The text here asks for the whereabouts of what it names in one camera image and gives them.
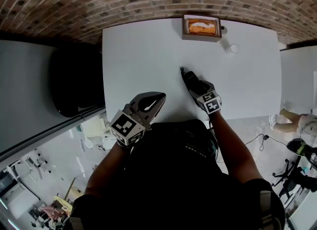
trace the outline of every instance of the white cylinder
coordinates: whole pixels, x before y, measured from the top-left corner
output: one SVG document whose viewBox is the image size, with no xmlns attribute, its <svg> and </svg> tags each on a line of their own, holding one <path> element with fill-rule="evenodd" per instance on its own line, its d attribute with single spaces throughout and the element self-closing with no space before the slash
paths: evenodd
<svg viewBox="0 0 317 230">
<path fill-rule="evenodd" d="M 228 54 L 238 54 L 239 53 L 239 48 L 236 44 L 232 44 L 226 48 L 226 53 Z"/>
</svg>

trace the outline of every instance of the black shirt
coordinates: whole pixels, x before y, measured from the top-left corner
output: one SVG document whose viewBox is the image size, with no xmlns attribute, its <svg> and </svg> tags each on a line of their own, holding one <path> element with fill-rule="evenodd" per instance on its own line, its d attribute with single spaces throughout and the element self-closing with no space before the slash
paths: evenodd
<svg viewBox="0 0 317 230">
<path fill-rule="evenodd" d="M 84 229 L 259 229 L 260 192 L 272 191 L 270 183 L 255 179 L 242 184 L 222 173 L 206 149 L 206 128 L 194 125 L 177 129 L 171 123 L 153 125 L 153 131 L 134 147 L 125 170 L 105 191 L 105 199 L 78 198 L 72 217 L 80 218 Z M 284 226 L 284 208 L 275 193 L 273 207 Z"/>
</svg>

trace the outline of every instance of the white tabletop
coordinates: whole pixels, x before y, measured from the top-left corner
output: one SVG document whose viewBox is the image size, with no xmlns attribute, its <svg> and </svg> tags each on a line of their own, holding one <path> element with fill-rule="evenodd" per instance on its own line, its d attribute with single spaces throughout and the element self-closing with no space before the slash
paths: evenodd
<svg viewBox="0 0 317 230">
<path fill-rule="evenodd" d="M 180 66 L 214 84 L 226 119 L 279 112 L 281 60 L 275 31 L 222 20 L 228 30 L 217 43 L 181 39 L 180 18 L 119 25 L 103 30 L 103 74 L 108 119 L 137 94 L 164 92 L 155 122 L 206 120 L 192 100 Z M 224 47 L 236 44 L 238 54 Z"/>
</svg>

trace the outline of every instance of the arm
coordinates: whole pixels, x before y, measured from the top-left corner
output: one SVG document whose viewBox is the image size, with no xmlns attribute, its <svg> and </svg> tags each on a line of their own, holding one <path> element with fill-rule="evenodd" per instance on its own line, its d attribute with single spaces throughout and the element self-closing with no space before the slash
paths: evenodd
<svg viewBox="0 0 317 230">
<path fill-rule="evenodd" d="M 103 197 L 114 177 L 124 167 L 131 152 L 130 148 L 122 148 L 116 142 L 110 152 L 102 160 L 88 180 L 85 194 Z"/>
<path fill-rule="evenodd" d="M 220 111 L 209 115 L 209 118 L 229 175 L 241 183 L 262 179 L 248 148 L 227 124 Z"/>
</svg>

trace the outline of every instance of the black chair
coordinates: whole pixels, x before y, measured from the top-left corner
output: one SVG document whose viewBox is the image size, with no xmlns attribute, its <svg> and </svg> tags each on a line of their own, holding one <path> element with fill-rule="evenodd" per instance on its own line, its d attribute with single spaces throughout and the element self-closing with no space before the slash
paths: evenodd
<svg viewBox="0 0 317 230">
<path fill-rule="evenodd" d="M 292 178 L 290 178 L 290 176 L 292 174 L 293 169 L 297 168 L 300 159 L 301 159 L 301 157 L 298 156 L 296 162 L 291 162 L 292 166 L 290 168 L 289 168 L 289 160 L 285 159 L 285 162 L 286 162 L 286 170 L 285 170 L 285 172 L 283 174 L 281 174 L 281 175 L 276 175 L 275 173 L 272 174 L 276 178 L 281 178 L 277 183 L 272 184 L 272 187 L 277 186 L 282 181 L 285 181 L 283 183 L 283 189 L 281 190 L 281 192 L 278 195 L 279 197 L 281 197 L 284 194 L 287 195 L 287 200 L 286 200 L 285 204 L 292 197 L 292 195 L 290 195 L 289 192 L 292 191 L 297 185 L 297 183 L 295 183 L 292 180 Z"/>
</svg>

